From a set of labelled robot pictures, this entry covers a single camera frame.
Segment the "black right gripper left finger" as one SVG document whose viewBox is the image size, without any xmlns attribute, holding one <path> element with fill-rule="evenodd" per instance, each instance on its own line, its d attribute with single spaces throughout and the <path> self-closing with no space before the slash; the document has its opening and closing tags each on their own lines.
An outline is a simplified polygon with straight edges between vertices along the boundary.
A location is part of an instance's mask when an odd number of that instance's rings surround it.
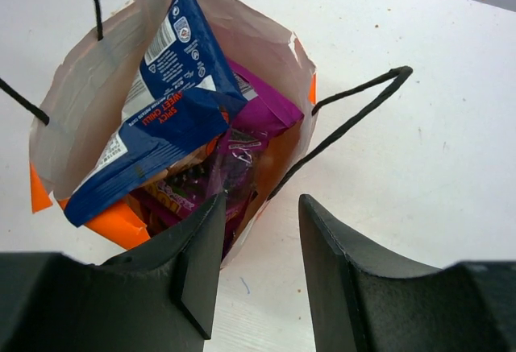
<svg viewBox="0 0 516 352">
<path fill-rule="evenodd" d="M 210 339 L 226 201 L 101 265 L 1 255 L 4 351 L 200 351 Z"/>
</svg>

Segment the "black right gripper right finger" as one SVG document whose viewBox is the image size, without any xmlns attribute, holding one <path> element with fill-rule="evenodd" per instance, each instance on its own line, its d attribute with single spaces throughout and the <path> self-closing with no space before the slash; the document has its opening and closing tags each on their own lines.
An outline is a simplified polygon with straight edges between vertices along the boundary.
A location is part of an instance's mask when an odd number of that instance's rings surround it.
<svg viewBox="0 0 516 352">
<path fill-rule="evenodd" d="M 316 350 L 514 350 L 514 262 L 432 267 L 374 242 L 307 194 L 298 219 Z"/>
</svg>

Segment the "orange paper bag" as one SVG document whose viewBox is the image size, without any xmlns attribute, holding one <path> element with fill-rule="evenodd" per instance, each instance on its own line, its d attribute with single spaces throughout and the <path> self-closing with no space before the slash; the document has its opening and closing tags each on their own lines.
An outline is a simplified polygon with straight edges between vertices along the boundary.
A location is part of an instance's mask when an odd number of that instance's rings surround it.
<svg viewBox="0 0 516 352">
<path fill-rule="evenodd" d="M 93 170 L 106 143 L 121 124 L 122 108 L 136 70 L 170 1 L 134 0 L 108 20 L 98 21 L 58 67 L 43 102 L 34 106 L 22 100 L 22 105 L 35 117 L 29 142 L 34 212 L 58 204 L 65 215 L 73 192 Z M 385 90 L 315 149 L 309 149 L 316 115 L 323 103 L 315 98 L 315 66 L 297 36 L 239 0 L 198 0 L 198 3 L 228 64 L 234 61 L 242 65 L 289 99 L 303 114 L 299 123 L 273 139 L 268 147 L 258 175 L 264 196 L 256 201 L 250 223 L 304 164 L 397 91 L 411 69 L 392 69 L 379 76 Z M 215 140 L 224 133 L 138 188 L 202 162 L 214 150 Z M 131 192 L 82 226 L 125 250 L 148 241 L 151 235 L 146 224 L 128 204 Z"/>
</svg>

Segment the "blue white snack bag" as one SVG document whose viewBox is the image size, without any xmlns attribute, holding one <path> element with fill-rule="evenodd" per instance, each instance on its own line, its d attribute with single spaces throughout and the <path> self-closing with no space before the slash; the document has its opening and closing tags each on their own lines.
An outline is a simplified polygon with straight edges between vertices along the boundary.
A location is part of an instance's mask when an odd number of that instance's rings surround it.
<svg viewBox="0 0 516 352">
<path fill-rule="evenodd" d="M 122 120 L 64 214 L 82 226 L 224 133 L 247 100 L 198 0 L 171 0 Z"/>
</svg>

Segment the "magenta purple snack bag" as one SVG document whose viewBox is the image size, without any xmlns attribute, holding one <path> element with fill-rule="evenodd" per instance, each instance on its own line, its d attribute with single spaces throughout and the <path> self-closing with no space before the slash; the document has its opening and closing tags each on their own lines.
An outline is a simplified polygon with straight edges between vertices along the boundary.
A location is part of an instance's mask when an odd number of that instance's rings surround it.
<svg viewBox="0 0 516 352">
<path fill-rule="evenodd" d="M 224 193 L 224 254 L 264 196 L 258 175 L 270 143 L 303 119 L 297 106 L 271 85 L 234 61 L 229 65 L 248 102 L 215 140 L 214 150 L 202 162 L 140 187 L 127 198 L 154 236 L 187 218 L 212 194 Z"/>
</svg>

